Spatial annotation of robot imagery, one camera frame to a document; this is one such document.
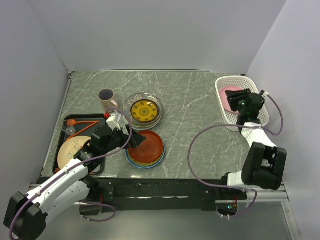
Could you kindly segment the pink plastic plate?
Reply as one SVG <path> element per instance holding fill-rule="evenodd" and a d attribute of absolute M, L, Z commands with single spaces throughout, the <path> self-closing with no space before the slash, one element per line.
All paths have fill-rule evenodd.
<path fill-rule="evenodd" d="M 238 111 L 232 111 L 231 107 L 230 107 L 230 104 L 228 102 L 228 99 L 227 99 L 227 94 L 226 94 L 226 91 L 242 91 L 243 88 L 240 88 L 240 87 L 237 87 L 237 86 L 226 86 L 226 87 L 223 87 L 220 91 L 219 91 L 219 96 L 220 96 L 220 99 L 221 99 L 221 102 L 222 102 L 222 106 L 223 108 L 230 112 L 230 113 L 234 113 L 234 114 L 239 114 Z"/>

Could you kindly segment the red-brown scalloped plate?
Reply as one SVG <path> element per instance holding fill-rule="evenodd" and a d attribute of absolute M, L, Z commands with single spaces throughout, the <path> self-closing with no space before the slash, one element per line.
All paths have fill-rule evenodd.
<path fill-rule="evenodd" d="M 146 140 L 136 148 L 137 150 L 138 149 L 160 150 L 164 148 L 164 143 L 161 137 L 157 133 L 150 130 L 142 130 L 139 132 L 139 134 L 146 137 Z"/>

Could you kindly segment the woven bamboo plate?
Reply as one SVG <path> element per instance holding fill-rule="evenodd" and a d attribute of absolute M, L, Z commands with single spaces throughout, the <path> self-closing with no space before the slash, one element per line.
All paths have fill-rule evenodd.
<path fill-rule="evenodd" d="M 126 155 L 127 160 L 128 160 L 133 166 L 135 166 L 136 168 L 139 168 L 139 169 L 151 169 L 151 168 L 157 166 L 157 165 L 160 164 L 160 162 L 164 159 L 165 153 L 166 153 L 166 151 L 164 150 L 163 153 L 162 153 L 162 155 L 160 156 L 160 158 L 157 159 L 157 160 L 154 161 L 154 162 L 151 162 L 151 163 L 143 163 L 143 162 L 139 162 L 139 161 L 134 160 L 134 159 L 130 156 L 129 151 L 128 151 L 128 150 L 125 151 L 125 155 Z"/>

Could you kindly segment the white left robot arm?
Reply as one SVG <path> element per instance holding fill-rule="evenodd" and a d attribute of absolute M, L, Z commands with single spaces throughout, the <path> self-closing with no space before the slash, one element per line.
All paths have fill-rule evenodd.
<path fill-rule="evenodd" d="M 77 202 L 101 205 L 108 193 L 90 173 L 105 157 L 136 148 L 146 140 L 127 124 L 122 128 L 98 127 L 65 167 L 47 181 L 9 200 L 3 224 L 11 240 L 36 240 L 49 221 Z"/>

